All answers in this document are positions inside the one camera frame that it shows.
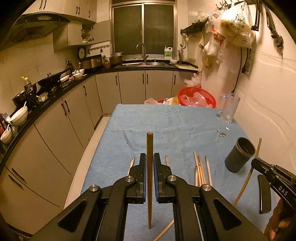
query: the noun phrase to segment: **upper cabinet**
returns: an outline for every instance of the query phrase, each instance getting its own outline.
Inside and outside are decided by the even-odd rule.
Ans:
[[[24,14],[55,12],[96,22],[96,0],[36,0]]]

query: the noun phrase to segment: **blue tablecloth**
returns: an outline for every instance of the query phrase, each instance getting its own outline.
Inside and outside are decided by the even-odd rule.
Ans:
[[[217,132],[227,135],[221,137]],[[246,137],[236,121],[225,123],[215,109],[168,105],[119,104],[101,137],[86,175],[82,192],[91,184],[112,185],[126,176],[132,157],[139,163],[140,153],[146,153],[146,133],[154,133],[154,152],[159,152],[165,164],[169,157],[172,172],[194,185],[193,151],[209,157],[214,188],[230,203],[237,197],[250,170],[249,161],[239,172],[231,173],[224,160],[238,137]],[[254,170],[249,184],[236,208],[256,227],[264,231],[272,212],[259,214],[259,187]],[[147,202],[128,207],[124,240],[153,240],[173,219],[172,204],[157,204],[153,188],[152,229],[148,229]],[[276,206],[272,191],[272,209]],[[172,226],[161,240],[174,240]]]

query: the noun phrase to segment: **white wall tile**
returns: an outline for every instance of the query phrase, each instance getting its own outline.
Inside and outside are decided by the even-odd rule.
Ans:
[[[268,163],[277,163],[291,144],[273,118],[251,97],[246,96],[236,121],[256,145],[262,138],[260,156]]]

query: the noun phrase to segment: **dark gray cup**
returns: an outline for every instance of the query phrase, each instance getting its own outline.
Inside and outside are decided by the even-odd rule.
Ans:
[[[225,166],[231,172],[238,172],[254,154],[253,144],[247,138],[240,137],[226,157]]]

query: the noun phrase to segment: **window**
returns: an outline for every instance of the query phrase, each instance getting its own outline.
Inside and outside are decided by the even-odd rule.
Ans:
[[[163,58],[164,48],[175,52],[175,2],[112,5],[113,52],[125,52],[128,57],[141,57],[144,43],[150,58]]]

